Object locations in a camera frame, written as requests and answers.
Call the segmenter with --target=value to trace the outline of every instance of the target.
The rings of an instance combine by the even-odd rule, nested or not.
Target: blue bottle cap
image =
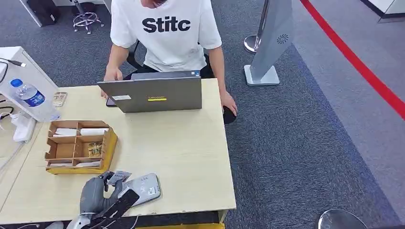
[[[21,81],[20,79],[13,79],[13,80],[10,82],[10,84],[11,84],[13,87],[19,87],[19,86],[22,85],[22,81]]]

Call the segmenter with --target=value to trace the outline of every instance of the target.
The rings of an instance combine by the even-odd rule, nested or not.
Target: white t-shirt
[[[167,0],[155,9],[113,0],[111,18],[111,41],[129,48],[139,39],[148,50],[144,64],[160,72],[199,70],[203,48],[222,45],[211,0]]]

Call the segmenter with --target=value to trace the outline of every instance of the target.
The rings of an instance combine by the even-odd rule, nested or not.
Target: robotic arm
[[[104,191],[108,191],[107,181],[113,175],[113,172],[107,171],[86,182],[80,197],[80,214],[69,223],[67,229],[107,227],[120,218],[139,199],[139,196],[132,189],[118,198],[122,191],[121,180],[116,182],[111,197],[104,198]]]

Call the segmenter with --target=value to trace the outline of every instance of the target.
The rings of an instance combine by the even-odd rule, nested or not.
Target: laptop lid
[[[124,113],[201,109],[200,71],[136,73],[97,83]]]

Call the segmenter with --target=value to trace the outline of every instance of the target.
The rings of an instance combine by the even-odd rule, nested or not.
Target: floor
[[[404,100],[404,24],[377,24],[378,17],[356,0],[311,2]],[[62,8],[58,24],[38,28],[18,1],[4,4],[0,21],[13,19],[13,24],[0,26],[0,34],[5,34],[0,46],[23,46],[59,86],[91,85],[102,79],[111,46],[105,7],[98,7],[97,13],[106,26],[94,27],[87,35],[72,31],[68,8]],[[281,84],[246,85],[242,68],[253,56],[244,51],[242,41],[256,32],[262,6],[262,0],[213,1],[224,42],[227,87],[239,107],[237,120],[225,127],[237,201],[226,227],[312,229],[329,208],[349,210],[370,228],[404,224],[405,159],[400,149],[405,123],[299,1],[293,1],[294,44],[275,64]],[[124,74],[131,71],[128,64],[123,66]],[[202,222],[213,217],[191,216]],[[176,224],[190,218],[140,217],[139,226],[159,220]],[[133,219],[124,219],[111,228],[132,224]]]
[[[362,61],[405,101],[405,21],[378,23],[378,15],[361,1],[311,2]],[[293,3],[294,45],[404,223],[404,120],[357,73],[302,4]]]

